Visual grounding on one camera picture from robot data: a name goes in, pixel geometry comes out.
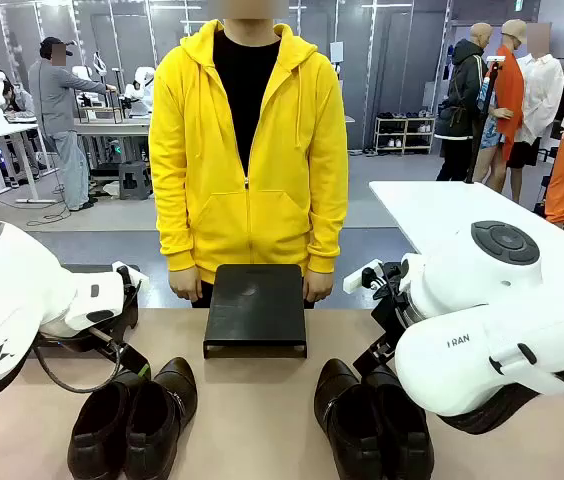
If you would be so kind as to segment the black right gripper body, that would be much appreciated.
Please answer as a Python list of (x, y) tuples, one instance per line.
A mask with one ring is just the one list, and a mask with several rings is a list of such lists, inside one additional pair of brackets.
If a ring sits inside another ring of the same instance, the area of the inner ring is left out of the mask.
[(375, 291), (373, 299), (378, 303), (371, 312), (372, 318), (384, 330), (385, 342), (396, 345), (406, 329), (412, 324), (408, 316), (410, 303), (399, 289), (403, 266), (399, 262), (381, 264), (384, 283)]

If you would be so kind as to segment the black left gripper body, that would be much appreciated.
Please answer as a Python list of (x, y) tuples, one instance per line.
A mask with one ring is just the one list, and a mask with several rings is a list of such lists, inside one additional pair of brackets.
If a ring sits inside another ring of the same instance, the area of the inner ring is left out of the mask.
[(122, 312), (113, 320), (111, 336), (121, 342), (126, 330), (135, 329), (138, 323), (138, 294), (141, 287), (140, 280), (134, 280), (129, 266), (119, 266), (116, 272), (122, 277), (124, 287), (124, 302)]

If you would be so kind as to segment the person's left hand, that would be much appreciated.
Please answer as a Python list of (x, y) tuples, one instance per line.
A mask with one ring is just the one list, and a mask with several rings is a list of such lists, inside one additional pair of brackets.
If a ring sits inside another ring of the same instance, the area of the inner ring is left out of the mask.
[(332, 292), (333, 284), (333, 273), (318, 273), (307, 270), (303, 280), (304, 300), (315, 303), (327, 298)]

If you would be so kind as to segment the person's right hand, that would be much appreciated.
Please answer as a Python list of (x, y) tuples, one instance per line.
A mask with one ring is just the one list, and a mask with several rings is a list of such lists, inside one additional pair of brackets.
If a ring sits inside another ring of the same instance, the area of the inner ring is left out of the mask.
[(179, 298), (192, 303), (203, 298), (202, 282), (198, 269), (193, 266), (188, 269), (170, 271), (168, 274), (169, 286)]

